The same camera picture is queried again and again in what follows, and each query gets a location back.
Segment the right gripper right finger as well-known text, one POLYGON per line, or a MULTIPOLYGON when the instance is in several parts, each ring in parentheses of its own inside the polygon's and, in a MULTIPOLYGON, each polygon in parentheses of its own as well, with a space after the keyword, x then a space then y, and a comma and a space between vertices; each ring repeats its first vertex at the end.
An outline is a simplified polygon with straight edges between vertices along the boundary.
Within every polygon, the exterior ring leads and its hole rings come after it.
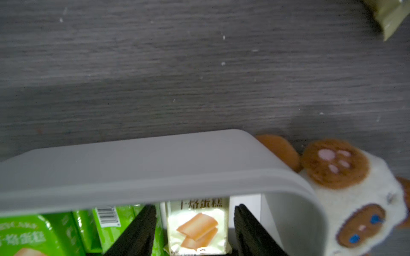
POLYGON ((244 204, 234 209, 234 228, 241 256, 288 256, 244 204))

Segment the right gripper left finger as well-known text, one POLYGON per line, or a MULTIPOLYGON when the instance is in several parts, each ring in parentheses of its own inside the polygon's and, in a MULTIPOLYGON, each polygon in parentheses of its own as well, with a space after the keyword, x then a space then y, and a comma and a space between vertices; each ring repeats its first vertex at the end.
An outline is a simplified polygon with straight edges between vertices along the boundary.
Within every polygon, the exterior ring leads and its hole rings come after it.
POLYGON ((153 250, 157 211, 146 205, 104 256, 150 256, 153 250))

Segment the white cookie packet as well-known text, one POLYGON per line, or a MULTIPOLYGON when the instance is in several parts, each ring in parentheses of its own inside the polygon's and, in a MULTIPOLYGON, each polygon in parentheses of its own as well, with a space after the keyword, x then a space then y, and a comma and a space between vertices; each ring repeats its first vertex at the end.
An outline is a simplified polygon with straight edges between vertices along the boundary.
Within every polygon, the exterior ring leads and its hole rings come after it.
POLYGON ((166 249, 171 256, 232 253, 228 242, 228 197, 191 198, 165 203, 166 249))

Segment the white storage box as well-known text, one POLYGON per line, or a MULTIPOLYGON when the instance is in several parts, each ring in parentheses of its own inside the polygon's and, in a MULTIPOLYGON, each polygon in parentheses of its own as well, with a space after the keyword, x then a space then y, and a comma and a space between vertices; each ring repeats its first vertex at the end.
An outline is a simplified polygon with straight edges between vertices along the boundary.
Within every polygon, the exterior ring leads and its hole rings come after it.
POLYGON ((322 256, 311 186, 252 135, 223 130, 35 149, 1 163, 1 216, 260 194, 260 222, 291 256, 322 256))

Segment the cream cookie packet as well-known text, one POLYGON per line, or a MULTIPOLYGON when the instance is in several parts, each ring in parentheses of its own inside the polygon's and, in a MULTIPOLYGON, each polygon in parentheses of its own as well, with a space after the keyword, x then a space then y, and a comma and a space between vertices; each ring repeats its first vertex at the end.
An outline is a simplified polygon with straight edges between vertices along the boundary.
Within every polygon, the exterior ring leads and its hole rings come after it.
POLYGON ((410 1, 363 0, 363 3, 370 8, 373 18, 380 25, 384 41, 387 41, 410 15, 410 1))

